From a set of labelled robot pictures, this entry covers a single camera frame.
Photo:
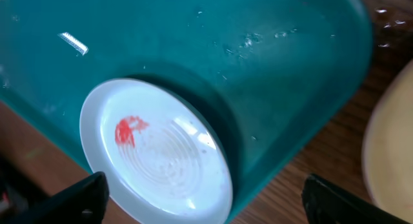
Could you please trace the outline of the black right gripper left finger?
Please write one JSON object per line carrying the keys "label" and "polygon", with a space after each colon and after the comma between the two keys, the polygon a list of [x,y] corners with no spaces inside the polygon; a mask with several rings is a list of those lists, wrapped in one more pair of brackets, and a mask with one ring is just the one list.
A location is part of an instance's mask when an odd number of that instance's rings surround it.
{"label": "black right gripper left finger", "polygon": [[109,188],[105,173],[96,172],[6,222],[101,224],[108,200]]}

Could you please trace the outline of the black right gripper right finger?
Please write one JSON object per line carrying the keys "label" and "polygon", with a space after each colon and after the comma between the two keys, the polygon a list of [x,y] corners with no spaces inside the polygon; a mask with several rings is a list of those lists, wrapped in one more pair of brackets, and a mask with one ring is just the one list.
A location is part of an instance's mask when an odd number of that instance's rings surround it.
{"label": "black right gripper right finger", "polygon": [[307,176],[301,199],[310,224],[408,224],[316,174]]}

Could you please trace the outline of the yellow-green plate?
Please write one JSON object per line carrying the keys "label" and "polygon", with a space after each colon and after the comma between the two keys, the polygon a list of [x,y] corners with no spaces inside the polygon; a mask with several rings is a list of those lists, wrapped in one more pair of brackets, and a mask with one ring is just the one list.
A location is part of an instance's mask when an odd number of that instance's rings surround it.
{"label": "yellow-green plate", "polygon": [[412,62],[391,82],[369,119],[363,177],[377,207],[412,223]]}

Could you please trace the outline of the light blue plate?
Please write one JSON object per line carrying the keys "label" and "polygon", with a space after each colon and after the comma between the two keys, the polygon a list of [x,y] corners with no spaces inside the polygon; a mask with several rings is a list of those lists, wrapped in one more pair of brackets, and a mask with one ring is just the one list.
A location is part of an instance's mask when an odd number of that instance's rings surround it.
{"label": "light blue plate", "polygon": [[137,79],[111,79],[84,100],[79,133],[93,172],[140,223],[224,223],[232,178],[204,117],[175,93]]}

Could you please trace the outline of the teal plastic tray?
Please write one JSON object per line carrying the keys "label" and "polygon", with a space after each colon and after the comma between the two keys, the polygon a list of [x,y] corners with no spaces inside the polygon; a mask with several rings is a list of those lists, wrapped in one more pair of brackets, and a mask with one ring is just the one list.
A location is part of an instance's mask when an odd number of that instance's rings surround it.
{"label": "teal plastic tray", "polygon": [[87,167],[91,89],[174,91],[224,145],[234,218],[352,97],[372,44],[362,0],[1,0],[1,101]]}

